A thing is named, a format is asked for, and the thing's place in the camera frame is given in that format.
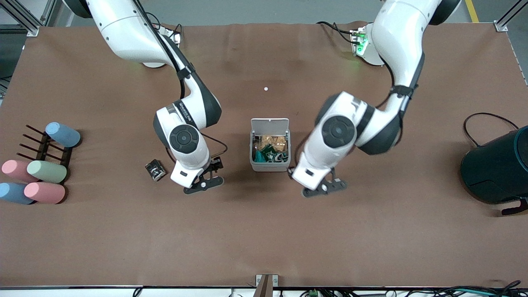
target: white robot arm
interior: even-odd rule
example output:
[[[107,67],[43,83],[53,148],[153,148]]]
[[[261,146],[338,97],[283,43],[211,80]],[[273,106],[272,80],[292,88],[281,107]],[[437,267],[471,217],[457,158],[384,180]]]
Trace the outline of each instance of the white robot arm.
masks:
[[[385,153],[396,145],[425,59],[423,32],[428,24],[445,21],[459,3],[460,0],[385,1],[373,23],[370,42],[393,80],[386,107],[379,110],[346,92],[328,98],[291,174],[307,188],[305,196],[328,193],[339,188],[339,184],[346,186],[340,180],[335,180],[338,186],[329,183],[325,176],[354,145],[369,155]]]
[[[214,125],[222,109],[178,46],[155,30],[138,0],[63,0],[81,17],[93,17],[112,51],[139,63],[168,64],[184,80],[190,94],[161,108],[154,130],[176,157],[171,179],[190,188],[211,163],[209,149],[199,130]]]

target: black cable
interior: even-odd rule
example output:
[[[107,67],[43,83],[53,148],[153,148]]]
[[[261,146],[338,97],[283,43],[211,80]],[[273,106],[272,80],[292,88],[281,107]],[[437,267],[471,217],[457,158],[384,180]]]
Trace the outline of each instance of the black cable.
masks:
[[[476,115],[488,115],[488,116],[493,116],[493,117],[496,117],[496,118],[499,118],[505,122],[508,122],[510,125],[514,126],[515,129],[519,129],[519,127],[517,125],[515,125],[511,120],[505,118],[505,117],[502,117],[500,115],[496,115],[496,114],[492,114],[492,113],[474,113],[470,116],[468,116],[465,120],[464,120],[464,124],[462,125],[462,128],[464,129],[464,134],[466,134],[466,136],[469,138],[469,140],[471,140],[477,147],[480,147],[480,145],[473,139],[473,137],[471,137],[471,135],[469,134],[469,132],[467,131],[467,121],[476,116]]]
[[[383,104],[387,103],[387,101],[389,101],[389,98],[391,97],[391,94],[388,94],[387,95],[387,98],[385,98],[383,101],[381,101],[380,104],[376,105],[376,108],[380,108],[383,106]]]
[[[433,289],[430,289],[430,288],[424,288],[425,290],[420,290],[420,291],[409,291],[407,292],[407,294],[405,295],[405,297],[409,297],[410,295],[413,295],[413,294],[416,294],[416,293],[422,293],[422,294],[431,294],[431,293],[436,293],[437,290],[433,290]]]
[[[463,294],[466,294],[466,292],[458,292],[455,293],[456,289],[454,287],[450,287],[444,290],[439,290],[435,292],[435,296],[450,296],[450,297],[459,297]]]
[[[356,44],[356,45],[360,44],[360,43],[357,42],[357,41],[351,41],[351,40],[349,40],[348,38],[346,38],[346,37],[343,35],[343,33],[348,34],[348,35],[352,35],[351,32],[347,32],[347,31],[345,31],[345,30],[341,30],[341,29],[339,29],[339,27],[337,27],[337,24],[336,24],[336,23],[334,23],[333,25],[330,25],[330,23],[328,23],[328,22],[322,22],[322,21],[321,21],[321,22],[317,22],[317,24],[319,24],[319,25],[327,25],[327,26],[329,26],[329,27],[332,28],[333,30],[337,31],[337,32],[339,33],[339,35],[341,35],[341,37],[342,37],[344,40],[346,40],[348,43]]]
[[[172,34],[171,34],[171,36],[169,36],[169,38],[174,36],[176,33],[179,33],[179,34],[183,33],[183,26],[181,24],[176,25],[176,28],[174,28],[174,31],[172,31]]]
[[[342,296],[344,296],[344,297],[350,297],[350,296],[352,296],[352,297],[361,297],[360,295],[354,293],[353,290],[339,290],[337,292],[339,294],[341,294]]]
[[[212,138],[212,137],[210,137],[210,136],[208,136],[208,135],[206,135],[206,134],[203,134],[203,133],[202,133],[202,135],[205,136],[205,137],[207,137],[207,138],[209,138],[209,139],[212,140],[212,141],[216,141],[216,142],[220,143],[220,144],[223,145],[224,148],[225,148],[222,152],[220,152],[220,153],[216,153],[216,154],[212,155],[211,158],[218,157],[218,156],[220,156],[220,155],[222,155],[223,153],[225,153],[225,152],[228,151],[228,146],[227,146],[227,144],[225,144],[225,143],[219,141],[218,139]]]
[[[322,295],[323,297],[338,297],[334,292],[331,292],[325,288],[319,288],[317,289]],[[339,294],[343,295],[344,297],[346,297],[347,295],[343,294],[342,292],[340,291],[337,291]]]
[[[137,287],[132,293],[132,297],[138,297],[143,291],[143,287]]]
[[[174,66],[174,69],[176,69],[176,72],[179,72],[180,68],[178,67],[178,64],[176,63],[176,59],[174,58],[174,55],[172,54],[172,52],[168,48],[167,44],[165,44],[165,42],[163,41],[162,37],[159,35],[159,32],[154,28],[154,26],[152,26],[152,23],[150,22],[150,19],[148,18],[148,15],[145,12],[145,9],[143,8],[141,2],[139,0],[132,0],[132,1],[134,2],[136,7],[138,8],[139,13],[142,15],[142,17],[145,19],[145,21],[148,21],[148,24],[145,24],[145,25],[147,25],[150,28],[150,30],[152,31],[152,33],[154,34],[154,37],[156,38],[158,43],[161,45],[161,47],[163,48],[163,50],[165,51],[165,53],[167,54],[167,56],[171,60],[171,63]],[[182,99],[182,98],[185,97],[185,85],[184,85],[183,80],[180,80],[180,89],[181,89],[181,91],[180,91],[180,99]]]
[[[158,29],[160,29],[162,27],[162,24],[159,22],[159,19],[157,18],[157,16],[155,16],[153,13],[150,13],[150,12],[146,12],[147,15],[151,15],[152,17],[154,17],[156,19],[156,24],[158,24]]]
[[[403,116],[401,115],[401,112],[398,113],[398,117],[400,117],[400,135],[398,136],[398,140],[396,141],[394,146],[397,146],[403,137]]]
[[[167,151],[167,155],[169,158],[171,158],[172,162],[176,164],[176,160],[172,157],[171,153],[168,151],[168,147],[165,147],[165,150]]]
[[[398,297],[398,293],[396,292],[396,290],[386,291],[385,292],[385,296],[387,296],[387,293],[389,293],[389,292],[394,292],[394,297]]]
[[[502,291],[499,294],[497,294],[497,296],[498,297],[502,297],[504,294],[506,294],[506,292],[509,292],[510,295],[512,295],[512,292],[510,291],[510,289],[513,288],[513,287],[518,286],[520,283],[521,283],[521,281],[519,281],[519,280],[516,280],[516,281],[513,281],[513,282],[509,283],[507,286],[504,287],[504,289],[502,289]]]
[[[328,23],[328,22],[320,21],[320,22],[317,22],[316,24],[318,24],[318,25],[327,25],[327,26],[329,26],[330,28],[334,29],[335,31],[339,31],[339,32],[342,32],[342,33],[350,34],[349,31],[341,30],[341,29],[339,29],[339,28],[337,27],[337,25],[334,26],[335,23],[332,25],[332,24],[330,24],[330,23]]]

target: bracket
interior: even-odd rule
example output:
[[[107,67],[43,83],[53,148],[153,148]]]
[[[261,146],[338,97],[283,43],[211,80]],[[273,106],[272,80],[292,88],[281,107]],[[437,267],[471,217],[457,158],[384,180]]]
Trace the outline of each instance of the bracket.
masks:
[[[222,177],[213,177],[213,171],[216,173],[219,169],[224,168],[222,160],[220,157],[216,157],[211,161],[211,164],[207,169],[200,174],[198,181],[194,182],[190,188],[184,188],[183,192],[185,194],[193,194],[196,192],[206,191],[207,189],[218,187],[219,185],[224,184],[224,179]],[[209,179],[204,178],[203,176],[207,173],[210,174]]]
[[[328,195],[333,192],[343,191],[348,187],[348,184],[346,181],[343,181],[341,179],[338,179],[335,177],[335,169],[332,168],[330,171],[332,174],[331,180],[323,179],[317,189],[310,190],[308,188],[304,188],[303,190],[303,196],[305,198],[320,196],[320,195]]]
[[[503,209],[501,211],[501,214],[503,216],[510,216],[510,215],[516,215],[516,214],[519,214],[520,212],[528,210],[528,201],[527,201],[527,199],[528,198],[526,198],[526,197],[522,197],[520,199],[520,202],[521,202],[520,206]]]
[[[36,27],[36,31],[34,31],[34,32],[28,31],[27,34],[26,34],[26,37],[37,37],[37,36],[39,36],[39,30],[40,30],[40,26],[37,26]]]
[[[178,32],[176,29],[171,30],[167,27],[160,26],[158,29],[158,32],[161,35],[165,35],[171,39],[172,42],[176,44],[177,47],[180,47],[180,43],[182,43],[182,31]]]
[[[279,286],[278,274],[257,274],[255,275],[257,289],[253,297],[272,297],[273,287]]]
[[[270,275],[273,282],[273,286],[279,286],[279,275],[278,274],[257,274],[255,275],[255,286],[258,286],[263,276]]]
[[[495,26],[495,31],[497,32],[508,32],[508,27],[506,25],[504,25],[504,27],[500,27],[497,24],[497,21],[493,21],[493,25]]]
[[[365,27],[358,28],[357,31],[350,30],[350,41],[359,43],[351,44],[352,53],[370,65],[383,66],[385,62],[380,58],[374,44],[369,40],[372,35],[372,26],[373,24],[370,23]]]

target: green foam cylinder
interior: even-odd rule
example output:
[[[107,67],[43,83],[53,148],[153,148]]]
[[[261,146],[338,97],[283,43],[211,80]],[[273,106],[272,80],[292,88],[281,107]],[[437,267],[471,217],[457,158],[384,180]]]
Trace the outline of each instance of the green foam cylinder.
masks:
[[[27,172],[45,182],[60,183],[66,178],[66,167],[48,161],[33,161],[27,166]]]

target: brown table mat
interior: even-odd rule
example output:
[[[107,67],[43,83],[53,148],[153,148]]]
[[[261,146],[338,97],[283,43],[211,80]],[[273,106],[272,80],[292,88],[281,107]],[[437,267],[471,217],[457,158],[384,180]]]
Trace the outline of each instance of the brown table mat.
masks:
[[[528,92],[505,33],[492,24],[428,27],[401,144],[384,155],[354,152],[337,167],[348,190],[305,199],[286,173],[252,171],[251,118],[289,118],[295,147],[328,96],[345,90],[381,102],[386,67],[353,57],[320,25],[184,30],[182,49],[223,108],[204,132],[229,145],[225,184],[185,196],[144,168],[156,158],[172,170],[152,119],[178,99],[174,70],[118,58],[94,27],[42,27],[0,108],[0,161],[19,159],[25,124],[62,122],[83,143],[63,204],[0,202],[1,285],[245,285],[258,273],[279,274],[281,285],[528,281],[528,216],[495,217],[458,178],[470,148],[466,116],[528,120]],[[480,142],[509,129],[486,117],[468,128]]]

